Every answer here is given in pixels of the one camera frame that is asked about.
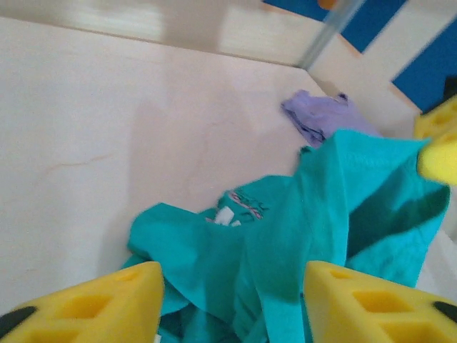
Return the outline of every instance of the teal cloth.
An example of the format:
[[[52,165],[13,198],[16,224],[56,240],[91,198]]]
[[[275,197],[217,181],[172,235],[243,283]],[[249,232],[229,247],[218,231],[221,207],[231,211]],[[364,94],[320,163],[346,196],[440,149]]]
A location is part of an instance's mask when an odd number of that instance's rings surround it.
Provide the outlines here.
[[[415,286],[450,190],[422,179],[426,141],[338,131],[303,148],[293,177],[227,191],[232,222],[158,204],[134,221],[125,267],[161,263],[163,343],[312,342],[303,278],[323,260]]]

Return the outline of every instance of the black rubber tip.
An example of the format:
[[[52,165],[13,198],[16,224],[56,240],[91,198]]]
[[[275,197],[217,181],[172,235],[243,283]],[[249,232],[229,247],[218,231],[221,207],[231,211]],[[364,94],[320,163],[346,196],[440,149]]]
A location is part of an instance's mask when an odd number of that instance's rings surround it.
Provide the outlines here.
[[[0,317],[0,339],[5,337],[9,332],[13,331],[15,327],[20,325],[24,320],[29,318],[38,309],[33,306],[22,307],[4,314]]]
[[[433,307],[457,324],[457,306],[447,302],[434,302]]]

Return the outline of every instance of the lavender shirt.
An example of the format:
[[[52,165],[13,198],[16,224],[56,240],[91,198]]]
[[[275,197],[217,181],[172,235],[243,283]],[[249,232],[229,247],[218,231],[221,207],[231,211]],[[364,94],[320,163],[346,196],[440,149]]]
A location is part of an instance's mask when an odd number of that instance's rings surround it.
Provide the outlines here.
[[[318,148],[338,129],[381,136],[343,93],[331,98],[310,96],[307,91],[298,91],[289,100],[285,100],[281,107],[314,148]]]

